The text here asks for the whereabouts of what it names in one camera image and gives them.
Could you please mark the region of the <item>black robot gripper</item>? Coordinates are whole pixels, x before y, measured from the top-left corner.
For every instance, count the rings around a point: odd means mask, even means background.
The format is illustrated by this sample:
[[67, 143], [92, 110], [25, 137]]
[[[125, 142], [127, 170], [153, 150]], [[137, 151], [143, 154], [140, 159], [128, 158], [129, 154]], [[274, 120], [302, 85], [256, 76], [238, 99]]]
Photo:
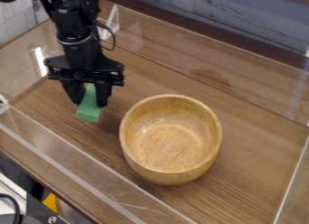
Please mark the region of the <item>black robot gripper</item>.
[[48, 78], [61, 80], [61, 87], [76, 105], [85, 92], [81, 82], [96, 83], [96, 105], [105, 107], [112, 86], [124, 85], [123, 64], [104, 56], [96, 37], [83, 40], [57, 38], [57, 42], [63, 46], [64, 54], [42, 61]]

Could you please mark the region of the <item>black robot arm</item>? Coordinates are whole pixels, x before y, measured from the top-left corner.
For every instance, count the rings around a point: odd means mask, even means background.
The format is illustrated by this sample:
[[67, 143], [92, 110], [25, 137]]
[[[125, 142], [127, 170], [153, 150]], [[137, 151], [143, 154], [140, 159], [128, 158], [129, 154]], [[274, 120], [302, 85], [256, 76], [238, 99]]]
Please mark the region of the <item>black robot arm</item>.
[[[0, 0], [12, 3], [17, 0]], [[108, 27], [97, 20], [99, 0], [33, 0], [56, 26], [56, 40], [64, 54], [42, 61], [46, 76], [60, 82], [73, 104], [79, 105], [87, 83], [93, 84], [95, 103], [105, 107], [112, 88], [124, 85], [124, 65], [109, 59], [99, 30]]]

